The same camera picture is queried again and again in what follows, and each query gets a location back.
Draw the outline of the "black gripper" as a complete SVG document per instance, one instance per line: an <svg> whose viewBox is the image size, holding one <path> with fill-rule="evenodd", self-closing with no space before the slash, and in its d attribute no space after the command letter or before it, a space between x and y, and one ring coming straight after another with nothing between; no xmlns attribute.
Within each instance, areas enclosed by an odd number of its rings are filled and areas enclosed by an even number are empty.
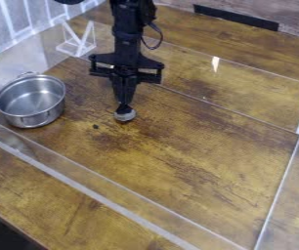
<svg viewBox="0 0 299 250"><path fill-rule="evenodd" d="M150 84L161 83L161 71L163 64L138 54L137 63L134 65L125 65L115 63L115 54L91 54L89 55L90 68L89 74L98 77L110 78L111 88L118 107L117 113L130 113L130 102L134 97L138 82ZM125 79L122 89L122 78L119 76L130 76Z"/></svg>

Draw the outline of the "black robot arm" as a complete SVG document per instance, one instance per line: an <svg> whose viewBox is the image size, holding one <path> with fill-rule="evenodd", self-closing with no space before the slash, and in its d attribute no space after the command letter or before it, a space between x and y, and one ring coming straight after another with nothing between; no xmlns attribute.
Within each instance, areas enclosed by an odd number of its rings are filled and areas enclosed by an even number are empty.
<svg viewBox="0 0 299 250"><path fill-rule="evenodd" d="M118 102L114 118L127 121L135 117L130 102L137 85L141 82L161 83L163 64L146 58L141 53L145 26L147 25L158 34L161 30L153 23L155 7L151 0L109 0L109 4L114 18L114 52L89 56L89 74L110 80Z"/></svg>

